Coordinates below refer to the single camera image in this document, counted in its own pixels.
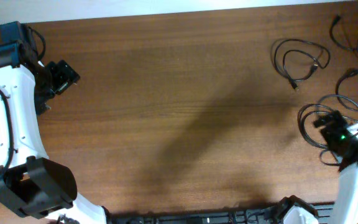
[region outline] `black connector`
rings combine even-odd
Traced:
[[[46,104],[48,100],[53,99],[55,95],[61,95],[68,87],[76,84],[80,79],[79,74],[64,60],[58,63],[49,62],[45,69],[50,74],[52,86],[48,91],[34,94],[35,113],[37,115],[41,115],[49,109]]]
[[[293,79],[288,79],[288,81],[290,82],[292,88],[293,88],[295,91],[299,91],[298,85],[295,83],[295,81],[294,81]]]
[[[336,15],[331,26],[335,26],[341,19],[342,17],[340,15]]]
[[[310,77],[312,74],[314,74],[314,72],[317,71],[317,68],[318,68],[318,64],[313,64],[313,65],[310,67],[308,76]]]

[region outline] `wooden tabletop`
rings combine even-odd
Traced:
[[[358,68],[329,39],[336,14],[337,38],[355,43],[358,2],[30,24],[47,41],[42,61],[64,59],[81,75],[39,117],[45,149],[71,169],[79,192],[112,213],[252,208],[293,194],[333,201],[337,169],[320,163],[296,114]],[[272,67],[272,45],[283,38],[331,51],[299,92]],[[302,77],[311,63],[293,54],[288,69]],[[341,93],[358,102],[358,77]],[[321,141],[312,120],[306,127]],[[46,221],[0,204],[0,223]]]

